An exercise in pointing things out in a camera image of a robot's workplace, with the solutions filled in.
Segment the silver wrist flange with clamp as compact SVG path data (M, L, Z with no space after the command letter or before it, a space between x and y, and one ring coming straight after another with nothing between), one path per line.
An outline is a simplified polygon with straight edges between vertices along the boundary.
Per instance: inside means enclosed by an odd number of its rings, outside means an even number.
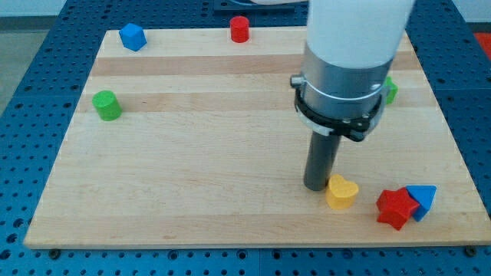
M389 91L384 82L391 64L339 67L323 61L306 46L301 73L291 76L298 118L322 136L361 142L384 112Z

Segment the green block behind arm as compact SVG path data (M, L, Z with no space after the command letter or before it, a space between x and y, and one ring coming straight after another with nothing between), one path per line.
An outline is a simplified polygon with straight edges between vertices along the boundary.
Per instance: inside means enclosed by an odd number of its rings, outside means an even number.
M386 77L384 86L387 88L386 104L390 105L397 95L398 86L394 83L392 77Z

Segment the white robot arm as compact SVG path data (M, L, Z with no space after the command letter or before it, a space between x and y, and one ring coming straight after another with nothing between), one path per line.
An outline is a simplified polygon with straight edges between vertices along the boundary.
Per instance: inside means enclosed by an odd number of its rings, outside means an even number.
M414 0L309 0L304 59L291 77L295 111L311 131L304 184L326 185L341 138L361 142L378 125Z

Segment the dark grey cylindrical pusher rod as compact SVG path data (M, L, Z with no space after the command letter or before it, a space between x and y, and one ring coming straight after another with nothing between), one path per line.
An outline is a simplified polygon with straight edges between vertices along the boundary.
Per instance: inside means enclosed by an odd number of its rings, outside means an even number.
M304 185L308 189L321 191L326 187L340 141L337 135L312 133L304 172Z

